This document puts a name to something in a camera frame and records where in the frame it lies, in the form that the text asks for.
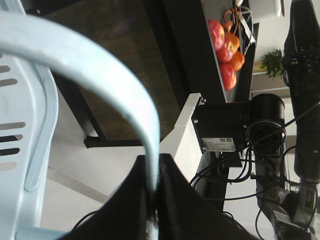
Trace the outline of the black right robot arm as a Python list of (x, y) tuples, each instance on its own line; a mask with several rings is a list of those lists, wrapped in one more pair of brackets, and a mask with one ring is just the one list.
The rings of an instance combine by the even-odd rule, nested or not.
[[(294, 171), (298, 191), (284, 191), (284, 103), (274, 94), (264, 93), (252, 100), (225, 105), (199, 105), (193, 119), (197, 138), (216, 137), (231, 129), (240, 138), (241, 149), (253, 151), (247, 157), (255, 167), (259, 212), (271, 222), (278, 240), (313, 240), (313, 219), (317, 209), (320, 182), (320, 27), (313, 3), (294, 0), (290, 6), (290, 27), (282, 60), (296, 124)], [(163, 175), (160, 186), (160, 234), (162, 240), (250, 240), (252, 236), (236, 221), (216, 211), (195, 191), (198, 179), (209, 179), (208, 172), (231, 160), (219, 160), (196, 173), (187, 182), (165, 154), (160, 159)]]

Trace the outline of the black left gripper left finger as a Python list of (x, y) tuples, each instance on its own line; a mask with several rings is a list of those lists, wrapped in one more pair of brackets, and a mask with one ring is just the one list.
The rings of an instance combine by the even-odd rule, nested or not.
[(155, 240), (146, 187), (146, 158), (137, 156), (132, 169), (110, 199), (88, 220), (61, 240)]

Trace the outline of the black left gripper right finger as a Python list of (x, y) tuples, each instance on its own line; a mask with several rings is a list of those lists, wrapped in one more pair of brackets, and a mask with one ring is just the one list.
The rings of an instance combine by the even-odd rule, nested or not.
[(246, 229), (206, 202), (185, 179), (172, 156), (159, 158), (157, 191), (159, 239), (253, 240)]

